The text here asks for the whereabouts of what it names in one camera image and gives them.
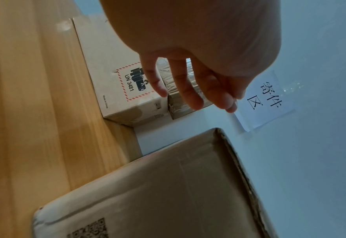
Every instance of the white paper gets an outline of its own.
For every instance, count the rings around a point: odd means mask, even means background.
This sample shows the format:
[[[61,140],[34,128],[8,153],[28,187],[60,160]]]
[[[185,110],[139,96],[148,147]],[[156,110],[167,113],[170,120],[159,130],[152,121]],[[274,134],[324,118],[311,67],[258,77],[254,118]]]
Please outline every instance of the white paper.
[[[250,131],[293,110],[274,71],[256,77],[247,87],[245,97],[238,100],[236,117]]]

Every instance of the cardboard box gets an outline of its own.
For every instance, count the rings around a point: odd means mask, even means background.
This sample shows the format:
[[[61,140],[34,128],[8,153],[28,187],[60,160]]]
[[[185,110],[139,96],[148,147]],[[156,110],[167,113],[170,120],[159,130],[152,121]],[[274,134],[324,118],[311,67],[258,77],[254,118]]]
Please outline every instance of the cardboard box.
[[[202,97],[204,100],[204,106],[208,107],[212,105],[212,102],[209,101],[197,85],[195,81],[194,71],[192,69],[191,60],[187,59],[187,73],[188,73],[188,79],[191,81],[192,86],[194,87],[195,91]],[[177,119],[180,117],[183,117],[187,114],[190,114],[194,112],[195,110],[191,109],[187,103],[183,100],[181,95],[179,94],[177,90],[177,86],[174,83],[173,75],[170,70],[169,62],[165,58],[159,58],[157,61],[157,68],[158,71],[162,77],[162,80],[165,83],[166,88],[168,89],[169,95],[168,95],[168,109],[169,113],[172,117],[172,119]]]
[[[36,238],[276,238],[220,129],[138,159],[40,208]]]
[[[167,115],[167,98],[148,84],[138,53],[121,41],[104,14],[73,22],[104,118],[133,127]]]

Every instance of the red striped border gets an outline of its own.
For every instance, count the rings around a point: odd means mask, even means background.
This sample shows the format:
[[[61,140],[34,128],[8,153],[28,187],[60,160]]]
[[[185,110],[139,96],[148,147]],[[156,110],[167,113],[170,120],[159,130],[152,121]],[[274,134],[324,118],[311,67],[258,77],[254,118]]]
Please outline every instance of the red striped border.
[[[144,94],[139,95],[139,96],[134,97],[134,98],[129,98],[129,97],[127,96],[126,88],[125,88],[125,85],[123,84],[122,77],[121,77],[121,74],[119,73],[119,70],[122,70],[122,69],[125,69],[125,68],[128,68],[128,67],[134,66],[134,65],[136,65],[136,64],[140,64],[140,62],[136,62],[136,63],[134,63],[134,64],[130,64],[130,65],[127,65],[127,66],[125,66],[125,67],[122,67],[122,68],[117,69],[119,81],[121,81],[121,85],[122,85],[122,88],[123,88],[123,92],[125,93],[125,96],[126,96],[127,101],[131,101],[131,100],[133,100],[133,99],[140,98],[140,97],[145,96],[145,95],[147,95],[147,94],[154,93],[154,91],[150,91],[150,92],[148,92],[148,93],[144,93]]]

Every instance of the wooden surface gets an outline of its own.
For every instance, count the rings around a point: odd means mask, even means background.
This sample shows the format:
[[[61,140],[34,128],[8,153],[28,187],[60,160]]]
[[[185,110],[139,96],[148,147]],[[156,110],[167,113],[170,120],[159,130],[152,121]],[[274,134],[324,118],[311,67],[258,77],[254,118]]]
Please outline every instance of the wooden surface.
[[[0,238],[33,213],[141,156],[105,121],[70,18],[72,0],[0,0]]]

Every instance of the barcode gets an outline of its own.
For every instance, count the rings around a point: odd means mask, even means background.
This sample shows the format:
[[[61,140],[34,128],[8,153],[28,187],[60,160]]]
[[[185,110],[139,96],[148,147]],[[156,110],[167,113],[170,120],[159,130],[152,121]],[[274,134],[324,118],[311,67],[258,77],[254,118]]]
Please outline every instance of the barcode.
[[[77,231],[68,234],[67,238],[109,238],[107,234],[107,228],[105,224],[105,219],[101,218],[92,224],[86,225]]]
[[[164,114],[157,114],[157,115],[154,115],[154,117],[157,119],[157,118],[160,118],[160,117],[163,117]]]
[[[157,108],[157,110],[161,108],[161,102],[156,103],[156,108]]]

